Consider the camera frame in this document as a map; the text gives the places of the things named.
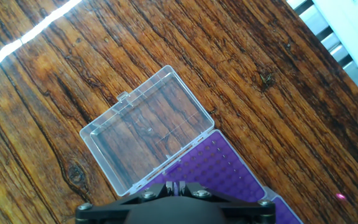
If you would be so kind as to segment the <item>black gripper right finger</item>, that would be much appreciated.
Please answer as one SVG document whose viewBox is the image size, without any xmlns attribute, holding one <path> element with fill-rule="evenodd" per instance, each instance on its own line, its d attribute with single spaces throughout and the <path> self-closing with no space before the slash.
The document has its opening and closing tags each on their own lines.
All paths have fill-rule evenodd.
<svg viewBox="0 0 358 224">
<path fill-rule="evenodd" d="M 176 184 L 179 219 L 184 223 L 275 223 L 271 200 L 246 202 L 198 182 Z"/>
</svg>

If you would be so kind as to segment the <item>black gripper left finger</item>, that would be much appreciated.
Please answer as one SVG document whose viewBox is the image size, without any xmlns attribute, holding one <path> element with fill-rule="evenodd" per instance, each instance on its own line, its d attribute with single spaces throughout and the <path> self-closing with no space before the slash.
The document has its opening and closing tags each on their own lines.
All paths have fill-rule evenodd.
<svg viewBox="0 0 358 224">
<path fill-rule="evenodd" d="M 140 190 L 137 193 L 106 205 L 96 206 L 90 202 L 86 202 L 76 208 L 75 223 L 124 223 L 129 212 L 138 205 L 143 205 L 146 202 L 164 197 L 174 196 L 175 190 L 176 183 L 166 182 L 152 184 L 144 190 Z"/>
</svg>

